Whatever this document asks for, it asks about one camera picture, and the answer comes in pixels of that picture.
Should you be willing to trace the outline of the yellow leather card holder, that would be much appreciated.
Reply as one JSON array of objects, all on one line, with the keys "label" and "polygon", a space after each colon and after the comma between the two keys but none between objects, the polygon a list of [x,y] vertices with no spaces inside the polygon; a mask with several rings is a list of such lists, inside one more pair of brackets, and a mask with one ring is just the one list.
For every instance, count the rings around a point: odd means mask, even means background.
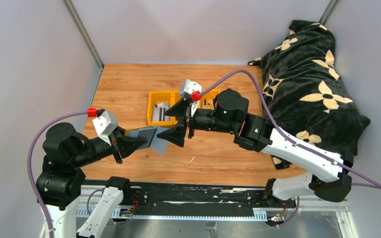
[{"label": "yellow leather card holder", "polygon": [[142,128],[135,128],[126,131],[126,135],[133,138],[145,138],[147,143],[140,146],[137,150],[152,149],[160,157],[163,157],[167,151],[169,142],[157,137],[161,132],[168,130],[167,127],[161,126],[147,126]]}]

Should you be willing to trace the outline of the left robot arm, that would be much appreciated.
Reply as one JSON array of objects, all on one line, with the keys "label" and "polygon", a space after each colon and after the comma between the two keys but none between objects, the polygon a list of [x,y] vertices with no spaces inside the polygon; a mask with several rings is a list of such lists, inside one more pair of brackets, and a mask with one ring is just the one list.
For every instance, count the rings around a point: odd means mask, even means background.
[{"label": "left robot arm", "polygon": [[43,170],[36,180],[36,188],[40,195],[38,202],[44,205],[42,212],[49,238],[98,238],[118,205],[139,204],[129,179],[110,177],[94,211],[76,229],[76,211],[86,178],[81,167],[110,155],[120,163],[147,143],[145,138],[126,136],[119,126],[109,135],[109,140],[110,143],[99,137],[89,139],[68,122],[57,123],[47,131]]}]

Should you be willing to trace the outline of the gold cards stack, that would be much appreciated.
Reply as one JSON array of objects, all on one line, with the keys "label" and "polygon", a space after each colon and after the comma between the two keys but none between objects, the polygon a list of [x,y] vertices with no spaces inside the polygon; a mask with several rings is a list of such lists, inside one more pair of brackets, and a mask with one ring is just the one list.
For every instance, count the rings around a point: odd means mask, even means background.
[{"label": "gold cards stack", "polygon": [[214,109],[213,99],[203,99],[203,100],[201,100],[201,108],[202,109],[213,110]]}]

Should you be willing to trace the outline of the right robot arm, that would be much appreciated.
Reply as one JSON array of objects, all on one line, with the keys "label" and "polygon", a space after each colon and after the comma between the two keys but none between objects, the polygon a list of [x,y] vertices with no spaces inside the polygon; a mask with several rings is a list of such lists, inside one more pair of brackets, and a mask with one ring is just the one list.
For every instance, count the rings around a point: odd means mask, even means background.
[{"label": "right robot arm", "polygon": [[167,110],[177,124],[157,136],[179,147],[196,130],[229,133],[239,147],[262,152],[306,170],[291,178],[271,178],[264,190],[264,202],[276,207],[293,197],[315,195],[330,202],[341,202],[351,191],[352,178],[344,157],[300,140],[274,126],[271,121],[250,114],[249,101],[237,91],[226,89],[214,99],[214,109],[191,110],[190,97],[180,99]]}]

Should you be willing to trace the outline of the white cards stack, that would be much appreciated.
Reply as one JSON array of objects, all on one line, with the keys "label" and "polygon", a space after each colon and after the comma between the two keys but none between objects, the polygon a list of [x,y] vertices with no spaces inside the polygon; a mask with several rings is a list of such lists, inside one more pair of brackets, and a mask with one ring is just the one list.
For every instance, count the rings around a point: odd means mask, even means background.
[{"label": "white cards stack", "polygon": [[170,117],[165,115],[165,111],[169,108],[170,104],[167,102],[154,104],[152,122],[170,121]]}]

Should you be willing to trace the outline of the right yellow bin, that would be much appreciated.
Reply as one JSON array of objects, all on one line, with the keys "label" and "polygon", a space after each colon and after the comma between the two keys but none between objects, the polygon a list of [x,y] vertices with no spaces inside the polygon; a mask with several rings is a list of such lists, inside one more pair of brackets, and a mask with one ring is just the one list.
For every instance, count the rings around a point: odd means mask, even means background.
[{"label": "right yellow bin", "polygon": [[204,96],[199,101],[199,109],[209,109],[213,110],[214,109],[214,99],[216,96],[221,92],[219,89],[213,89]]}]

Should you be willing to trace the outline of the black floral blanket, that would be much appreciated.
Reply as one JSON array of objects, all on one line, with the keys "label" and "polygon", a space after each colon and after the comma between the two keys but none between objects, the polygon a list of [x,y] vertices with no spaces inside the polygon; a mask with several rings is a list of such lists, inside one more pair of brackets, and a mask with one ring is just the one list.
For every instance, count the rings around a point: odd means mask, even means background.
[{"label": "black floral blanket", "polygon": [[335,48],[324,25],[293,20],[284,41],[249,65],[261,69],[263,98],[284,131],[323,150],[357,156],[371,121],[335,70]]}]

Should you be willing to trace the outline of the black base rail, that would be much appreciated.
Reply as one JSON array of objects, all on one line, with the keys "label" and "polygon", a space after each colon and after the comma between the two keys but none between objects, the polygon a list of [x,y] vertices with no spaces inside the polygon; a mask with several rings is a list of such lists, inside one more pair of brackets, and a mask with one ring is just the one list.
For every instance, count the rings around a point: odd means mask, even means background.
[{"label": "black base rail", "polygon": [[254,209],[282,212],[295,208],[293,199],[265,199],[263,186],[131,182],[130,195],[120,205],[135,215],[163,217],[251,217]]}]

